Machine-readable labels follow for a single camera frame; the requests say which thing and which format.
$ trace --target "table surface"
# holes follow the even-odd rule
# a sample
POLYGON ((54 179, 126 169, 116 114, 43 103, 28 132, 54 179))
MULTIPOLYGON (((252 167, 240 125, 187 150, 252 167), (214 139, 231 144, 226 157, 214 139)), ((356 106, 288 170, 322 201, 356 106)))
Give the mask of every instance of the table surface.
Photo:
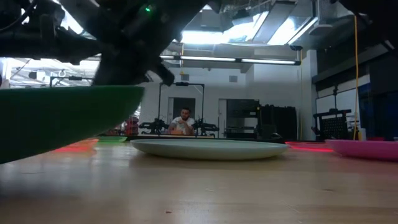
POLYGON ((398 223, 398 164, 290 150, 183 161, 128 144, 0 165, 1 223, 398 223))

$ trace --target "ceiling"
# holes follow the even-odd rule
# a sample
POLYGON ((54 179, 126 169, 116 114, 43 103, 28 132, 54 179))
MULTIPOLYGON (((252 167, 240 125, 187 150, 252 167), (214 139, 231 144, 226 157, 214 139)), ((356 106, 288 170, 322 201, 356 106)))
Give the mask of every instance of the ceiling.
MULTIPOLYGON (((181 44, 172 42, 164 54, 297 60, 297 53, 291 50, 288 45, 283 44, 289 40, 289 38, 286 38, 287 36, 297 33, 311 18, 319 18, 315 27, 326 24, 329 29, 318 32, 317 29, 315 31, 312 30, 314 26, 311 26, 293 43, 294 45, 301 45, 304 49, 326 49, 353 34, 353 26, 351 25, 353 17, 341 4, 338 3, 331 6, 329 0, 318 0, 317 3, 314 4, 312 0, 223 0, 220 14, 215 14, 206 7, 207 9, 202 10, 192 24, 187 26, 185 31, 189 31, 195 26, 199 26, 201 29, 211 28, 212 32, 221 31, 225 28, 226 23, 232 21, 231 16, 237 13, 239 9, 247 9, 249 15, 254 18, 253 22, 250 23, 250 26, 244 25, 244 29, 236 30, 236 34, 233 34, 235 37, 241 35, 243 38, 229 39, 223 44, 181 44), (263 21, 259 21, 262 14, 266 14, 266 17, 263 18, 263 21), (229 21, 225 22, 223 18, 226 15, 229 17, 229 21), (248 32, 253 32, 253 30, 255 31, 253 38, 249 38, 248 32), (275 43, 275 45, 268 45, 270 41, 275 43)), ((63 25, 76 27, 75 21, 70 15, 67 15, 63 25)), ((224 34, 231 34, 233 30, 234 27, 224 32, 224 34)), ((44 73, 47 77, 51 75, 57 76, 60 72, 65 72, 66 76, 74 75, 92 78, 99 59, 100 57, 97 55, 97 57, 82 61, 80 66, 74 66, 70 63, 61 63, 52 59, 15 58, 11 60, 11 65, 14 67, 12 73, 18 72, 18 68, 24 67, 24 69, 13 76, 13 80, 15 82, 23 82, 23 79, 26 79, 26 83, 31 83, 29 72, 44 73)), ((185 61, 183 63, 166 61, 166 64, 170 67, 180 67, 182 65, 183 67, 199 68, 236 68, 241 69, 243 73, 247 72, 251 66, 250 64, 241 63, 203 61, 185 61)), ((35 85, 47 85, 47 80, 48 78, 44 78, 33 82, 35 85)), ((58 82, 58 84, 88 85, 89 82, 63 80, 58 82)))

